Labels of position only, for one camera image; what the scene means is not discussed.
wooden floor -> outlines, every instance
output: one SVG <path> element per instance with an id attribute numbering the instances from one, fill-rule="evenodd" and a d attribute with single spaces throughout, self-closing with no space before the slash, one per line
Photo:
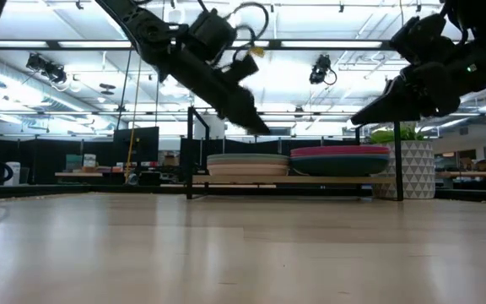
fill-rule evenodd
<path id="1" fill-rule="evenodd" d="M 486 303 L 486 204 L 0 202 L 0 303 Z"/>

white geometric planter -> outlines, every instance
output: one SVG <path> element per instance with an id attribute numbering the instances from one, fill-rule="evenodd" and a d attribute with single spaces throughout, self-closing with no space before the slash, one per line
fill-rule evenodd
<path id="1" fill-rule="evenodd" d="M 395 177 L 395 143 L 375 144 L 387 147 L 389 165 L 375 176 Z M 430 199 L 435 197 L 435 154 L 431 142 L 408 140 L 401 142 L 402 148 L 402 187 L 404 198 Z M 395 183 L 373 184 L 375 198 L 397 198 Z"/>

potted plant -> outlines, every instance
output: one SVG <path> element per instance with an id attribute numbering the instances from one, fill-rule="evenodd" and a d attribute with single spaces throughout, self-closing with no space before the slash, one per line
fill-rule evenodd
<path id="1" fill-rule="evenodd" d="M 375 131 L 370 135 L 374 145 L 389 148 L 389 165 L 377 176 L 394 177 L 395 136 L 392 130 Z M 415 123 L 401 124 L 402 188 L 404 198 L 430 199 L 435 197 L 435 155 L 432 142 L 424 140 L 423 134 L 416 132 Z M 372 193 L 376 198 L 396 198 L 395 183 L 374 184 Z"/>

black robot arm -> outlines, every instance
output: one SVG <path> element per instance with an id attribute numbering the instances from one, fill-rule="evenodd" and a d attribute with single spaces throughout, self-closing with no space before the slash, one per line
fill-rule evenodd
<path id="1" fill-rule="evenodd" d="M 486 4 L 448 0 L 440 14 L 411 18 L 390 44 L 410 65 L 387 85 L 376 100 L 352 117 L 352 123 L 417 121 L 456 111 L 460 97 L 486 88 Z M 467 38 L 455 45 L 441 35 L 445 16 Z"/>
<path id="2" fill-rule="evenodd" d="M 257 114 L 252 93 L 239 82 L 258 71 L 246 55 L 224 71 L 217 62 L 236 37 L 236 30 L 215 9 L 203 11 L 189 27 L 169 24 L 132 0 L 95 0 L 123 29 L 140 57 L 163 81 L 172 75 L 211 105 L 221 118 L 259 133 L 269 129 Z"/>

stack of plates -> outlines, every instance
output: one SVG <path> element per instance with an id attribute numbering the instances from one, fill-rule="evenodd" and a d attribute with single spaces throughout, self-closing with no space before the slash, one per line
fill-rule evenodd
<path id="1" fill-rule="evenodd" d="M 292 166 L 312 176 L 368 176 L 387 168 L 389 149 L 375 146 L 327 146 L 293 149 Z"/>
<path id="2" fill-rule="evenodd" d="M 224 154 L 208 156 L 212 176 L 285 176 L 288 156 L 262 154 Z"/>

